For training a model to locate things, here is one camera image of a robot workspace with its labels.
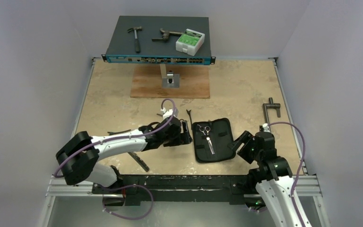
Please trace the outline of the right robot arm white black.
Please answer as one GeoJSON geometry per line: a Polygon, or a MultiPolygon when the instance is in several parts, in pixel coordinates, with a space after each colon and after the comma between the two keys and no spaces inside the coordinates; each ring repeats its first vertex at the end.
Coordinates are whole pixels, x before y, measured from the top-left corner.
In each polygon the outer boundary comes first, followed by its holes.
{"type": "Polygon", "coordinates": [[[258,167],[249,170],[244,186],[257,192],[277,227],[310,227],[299,196],[297,185],[288,161],[277,154],[272,133],[245,131],[228,148],[258,167]]]}

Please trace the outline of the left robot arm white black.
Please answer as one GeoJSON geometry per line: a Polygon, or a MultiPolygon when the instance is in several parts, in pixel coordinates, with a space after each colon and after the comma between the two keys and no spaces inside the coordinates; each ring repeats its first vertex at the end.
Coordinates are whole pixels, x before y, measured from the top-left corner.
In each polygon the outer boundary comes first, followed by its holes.
{"type": "Polygon", "coordinates": [[[117,193],[123,186],[122,175],[116,167],[100,164],[100,160],[191,142],[188,124],[174,116],[108,136],[90,136],[87,131],[81,131],[56,153],[59,167],[53,175],[64,178],[68,185],[88,181],[104,187],[109,193],[117,193]]]}

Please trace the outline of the black zippered tool case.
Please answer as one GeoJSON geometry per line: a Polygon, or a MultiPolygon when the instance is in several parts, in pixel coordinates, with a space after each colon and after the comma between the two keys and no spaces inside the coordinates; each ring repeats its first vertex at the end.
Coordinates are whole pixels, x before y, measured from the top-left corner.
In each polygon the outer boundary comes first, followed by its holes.
{"type": "Polygon", "coordinates": [[[195,159],[199,163],[215,163],[233,159],[236,154],[227,148],[227,145],[233,142],[233,134],[229,119],[220,118],[213,121],[195,122],[192,124],[192,135],[195,159]],[[206,138],[201,135],[197,125],[210,126],[209,133],[215,154],[212,155],[206,138]]]}

